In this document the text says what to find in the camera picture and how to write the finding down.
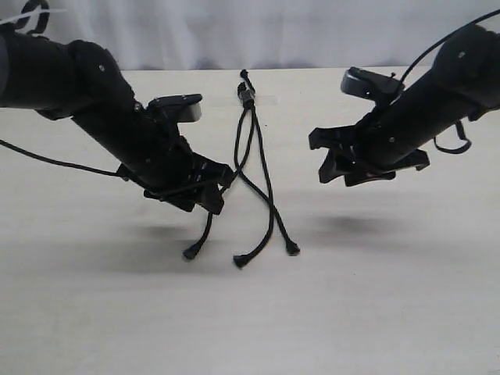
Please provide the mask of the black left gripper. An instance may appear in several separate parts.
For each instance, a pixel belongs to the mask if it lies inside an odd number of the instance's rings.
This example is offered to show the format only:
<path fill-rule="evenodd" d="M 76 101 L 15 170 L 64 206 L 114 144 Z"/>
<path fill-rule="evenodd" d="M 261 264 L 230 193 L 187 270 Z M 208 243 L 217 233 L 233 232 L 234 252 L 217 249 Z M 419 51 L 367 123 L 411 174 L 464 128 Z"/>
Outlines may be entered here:
<path fill-rule="evenodd" d="M 230 186 L 234 171 L 193 152 L 186 139 L 170 133 L 145 111 L 95 105 L 72 121 L 121 163 L 120 175 L 144 188 L 144 197 L 190 213 L 199 205 L 219 215 L 219 187 Z"/>

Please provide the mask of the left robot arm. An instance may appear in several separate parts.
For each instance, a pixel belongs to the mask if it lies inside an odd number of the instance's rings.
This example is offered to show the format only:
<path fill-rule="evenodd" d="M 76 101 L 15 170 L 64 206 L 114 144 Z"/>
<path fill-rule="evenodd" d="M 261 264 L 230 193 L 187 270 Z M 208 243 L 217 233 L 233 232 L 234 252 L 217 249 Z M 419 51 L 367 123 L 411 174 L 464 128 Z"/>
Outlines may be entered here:
<path fill-rule="evenodd" d="M 142 187 L 145 197 L 217 215 L 231 168 L 195 152 L 178 128 L 199 120 L 201 100 L 169 95 L 143 105 L 101 46 L 1 34 L 2 107 L 72 120 L 120 162 L 114 176 Z"/>

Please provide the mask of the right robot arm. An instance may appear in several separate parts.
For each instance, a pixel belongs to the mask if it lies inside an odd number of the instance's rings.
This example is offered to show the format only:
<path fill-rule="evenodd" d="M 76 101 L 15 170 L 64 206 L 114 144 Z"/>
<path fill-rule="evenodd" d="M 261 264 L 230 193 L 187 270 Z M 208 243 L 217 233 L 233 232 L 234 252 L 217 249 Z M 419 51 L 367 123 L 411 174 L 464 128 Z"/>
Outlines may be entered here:
<path fill-rule="evenodd" d="M 399 170 L 423 170 L 421 146 L 463 119 L 476 121 L 499 108 L 499 36 L 473 25 L 446 41 L 430 69 L 410 87 L 401 80 L 357 67 L 345 71 L 341 91 L 375 106 L 351 126 L 315 128 L 311 149 L 328 153 L 318 170 L 327 184 L 392 180 Z"/>

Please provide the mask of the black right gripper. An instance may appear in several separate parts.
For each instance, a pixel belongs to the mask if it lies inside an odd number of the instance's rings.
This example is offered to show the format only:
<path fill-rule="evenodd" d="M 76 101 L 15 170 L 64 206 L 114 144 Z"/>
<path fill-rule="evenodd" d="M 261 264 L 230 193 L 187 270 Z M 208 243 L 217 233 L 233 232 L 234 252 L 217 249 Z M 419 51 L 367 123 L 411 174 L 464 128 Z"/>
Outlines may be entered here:
<path fill-rule="evenodd" d="M 352 144 L 354 125 L 311 131 L 310 150 L 330 149 L 318 170 L 319 181 L 328 184 L 343 177 L 346 187 L 354 187 L 394 180 L 400 170 L 423 170 L 430 160 L 417 149 L 478 108 L 473 99 L 438 86 L 426 73 L 356 136 L 353 149 L 362 160 L 331 149 Z"/>

